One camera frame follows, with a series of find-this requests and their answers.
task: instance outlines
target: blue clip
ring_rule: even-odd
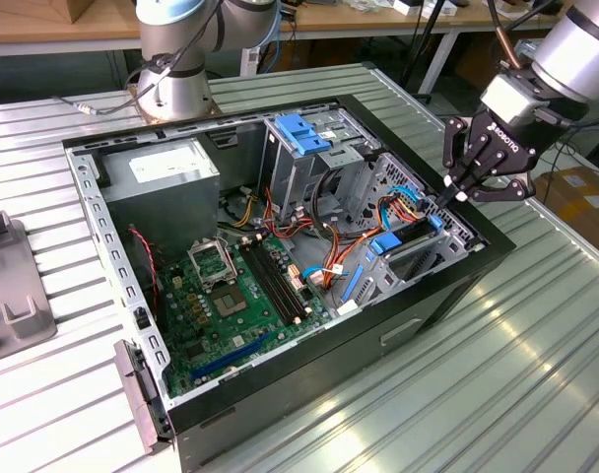
[[[402,241],[393,234],[389,232],[387,234],[382,234],[381,236],[377,236],[370,244],[369,247],[374,250],[374,253],[380,255],[390,249],[395,248],[396,246],[400,246]]]
[[[332,145],[322,140],[313,126],[305,121],[298,113],[276,117],[276,125],[280,131],[293,143],[302,156],[312,155],[329,150]]]
[[[444,225],[444,222],[437,215],[431,215],[429,217],[429,222],[431,222],[431,225],[433,225],[436,230],[441,229]]]
[[[355,274],[352,276],[352,279],[350,280],[350,284],[348,284],[348,287],[346,288],[346,292],[343,293],[343,296],[341,297],[342,303],[344,303],[348,300],[348,298],[350,297],[350,294],[352,293],[352,290],[355,288],[355,286],[359,282],[359,278],[361,278],[362,274],[363,274],[363,266],[358,265],[357,270],[355,271]]]

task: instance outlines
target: chip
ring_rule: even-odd
[[[203,355],[205,353],[205,349],[203,348],[203,344],[201,342],[196,341],[185,346],[185,353],[189,359],[193,359],[199,355]]]
[[[236,285],[224,286],[214,291],[210,298],[221,317],[229,317],[233,313],[240,312],[247,308],[247,301]]]

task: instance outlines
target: wooden table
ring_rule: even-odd
[[[297,20],[297,39],[321,39],[413,34],[417,16],[404,16],[391,9],[361,13],[346,4],[306,5],[298,8]],[[556,20],[533,19],[521,28],[550,29]],[[425,24],[426,19],[422,18],[420,31]],[[459,9],[454,17],[440,17],[433,33],[443,34],[443,38],[420,92],[428,93],[433,88],[461,33],[492,30],[490,13],[480,0],[472,0],[470,7]],[[283,22],[280,39],[289,38],[291,33],[291,26]],[[74,25],[0,13],[0,56],[139,47],[138,22],[130,0],[96,0]],[[243,51],[241,75],[255,74],[256,52]]]

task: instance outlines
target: metal bracket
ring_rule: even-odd
[[[172,429],[142,350],[124,340],[116,342],[113,348],[115,366],[144,451],[151,455],[159,453],[170,444]]]

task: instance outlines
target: metal sheet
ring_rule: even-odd
[[[441,123],[361,65],[212,90],[225,111],[355,93],[441,170]],[[127,333],[57,144],[142,120],[35,101],[0,105],[1,124],[0,209],[31,229],[59,331],[0,361],[0,468],[177,471],[170,449],[142,454],[111,363]],[[205,470],[599,471],[599,254],[537,203],[480,207],[518,248],[445,322]]]

